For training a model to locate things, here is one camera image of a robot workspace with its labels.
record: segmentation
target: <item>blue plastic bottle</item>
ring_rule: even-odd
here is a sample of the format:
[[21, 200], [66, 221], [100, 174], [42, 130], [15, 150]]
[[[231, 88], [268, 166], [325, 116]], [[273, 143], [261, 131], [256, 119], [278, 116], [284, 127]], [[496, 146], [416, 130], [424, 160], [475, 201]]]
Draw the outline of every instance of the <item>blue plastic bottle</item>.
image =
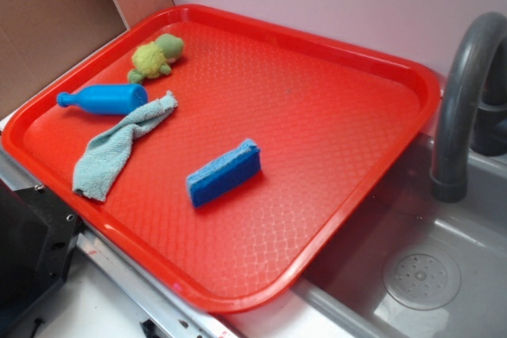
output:
[[147, 91], [141, 85], [92, 85], [77, 94], [60, 93], [60, 107], [78, 106], [99, 115], [127, 115], [148, 102]]

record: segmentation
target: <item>green turtle toy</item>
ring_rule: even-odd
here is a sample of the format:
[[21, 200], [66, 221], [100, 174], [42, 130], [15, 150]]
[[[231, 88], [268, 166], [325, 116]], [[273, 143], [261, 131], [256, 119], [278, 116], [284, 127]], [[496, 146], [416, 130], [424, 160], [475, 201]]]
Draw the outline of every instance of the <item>green turtle toy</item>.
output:
[[132, 56], [135, 69], [128, 72], [130, 83], [142, 83], [144, 78], [158, 78], [171, 74], [170, 64], [183, 54], [185, 46], [179, 37], [164, 33], [155, 41], [141, 45]]

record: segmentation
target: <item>brown cardboard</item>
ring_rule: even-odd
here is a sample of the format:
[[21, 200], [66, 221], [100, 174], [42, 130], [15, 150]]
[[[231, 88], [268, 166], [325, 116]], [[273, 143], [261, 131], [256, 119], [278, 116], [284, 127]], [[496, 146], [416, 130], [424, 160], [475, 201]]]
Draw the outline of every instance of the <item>brown cardboard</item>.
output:
[[0, 119], [125, 30], [112, 0], [0, 5]]

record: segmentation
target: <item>blue sponge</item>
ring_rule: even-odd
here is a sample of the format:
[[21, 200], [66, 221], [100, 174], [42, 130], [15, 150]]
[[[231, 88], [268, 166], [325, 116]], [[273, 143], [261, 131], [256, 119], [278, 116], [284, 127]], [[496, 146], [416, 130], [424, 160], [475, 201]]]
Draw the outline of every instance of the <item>blue sponge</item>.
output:
[[202, 206], [253, 177], [261, 170], [259, 152], [257, 144], [247, 139], [189, 175], [187, 190], [193, 206]]

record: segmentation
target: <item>gray faucet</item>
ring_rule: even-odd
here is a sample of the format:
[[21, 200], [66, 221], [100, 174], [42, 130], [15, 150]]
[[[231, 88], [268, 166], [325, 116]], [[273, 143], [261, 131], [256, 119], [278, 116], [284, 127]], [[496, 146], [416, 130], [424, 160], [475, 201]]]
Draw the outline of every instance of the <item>gray faucet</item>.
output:
[[500, 13], [475, 19], [448, 76], [430, 173], [439, 201], [467, 194], [470, 148], [486, 156], [507, 152], [507, 18]]

